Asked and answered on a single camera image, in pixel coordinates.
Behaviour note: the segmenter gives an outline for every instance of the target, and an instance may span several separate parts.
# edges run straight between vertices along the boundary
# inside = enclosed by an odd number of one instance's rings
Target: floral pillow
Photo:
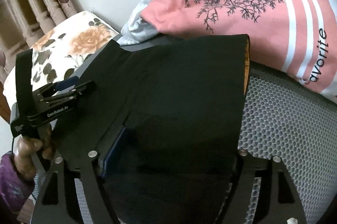
[[[70,77],[89,56],[117,34],[109,24],[87,11],[57,25],[32,46],[33,91]],[[16,102],[15,68],[4,83],[3,93],[11,107]]]

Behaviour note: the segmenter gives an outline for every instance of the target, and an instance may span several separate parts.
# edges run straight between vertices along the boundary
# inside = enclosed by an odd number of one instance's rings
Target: metal bolt
[[[281,162],[281,158],[279,158],[278,156],[274,156],[274,157],[273,157],[273,160],[274,160],[276,163],[280,163],[280,162]]]
[[[248,154],[248,151],[245,149],[240,149],[239,150],[239,155],[242,155],[243,157],[245,157]]]
[[[287,224],[298,224],[298,221],[296,218],[292,217],[287,220]]]
[[[95,156],[97,156],[97,152],[96,152],[96,151],[90,151],[90,152],[88,153],[88,156],[89,156],[90,158],[94,158]]]
[[[63,161],[62,157],[55,158],[55,163],[60,164]]]

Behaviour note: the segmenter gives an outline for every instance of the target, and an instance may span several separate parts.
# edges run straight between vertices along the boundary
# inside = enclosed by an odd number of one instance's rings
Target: gray mesh mat
[[[337,105],[279,71],[251,63],[238,147],[255,157],[281,157],[307,223],[318,221],[337,192]],[[252,223],[260,182],[255,179],[245,223]],[[76,189],[84,223],[90,224],[80,181]]]

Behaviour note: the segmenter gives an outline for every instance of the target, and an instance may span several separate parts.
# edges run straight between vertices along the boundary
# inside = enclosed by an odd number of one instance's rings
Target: hand
[[[44,148],[42,156],[44,159],[53,159],[54,147],[51,142],[52,128],[49,125],[47,135],[44,140],[20,136],[16,148],[14,149],[14,163],[17,171],[21,174],[24,180],[33,180],[36,175],[36,168],[33,164],[31,155]]]

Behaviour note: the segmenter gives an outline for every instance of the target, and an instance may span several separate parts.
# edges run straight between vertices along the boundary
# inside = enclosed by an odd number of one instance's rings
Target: floral sleeve
[[[19,213],[33,192],[34,186],[34,181],[27,182],[18,176],[11,152],[2,156],[0,164],[0,195],[13,213]]]

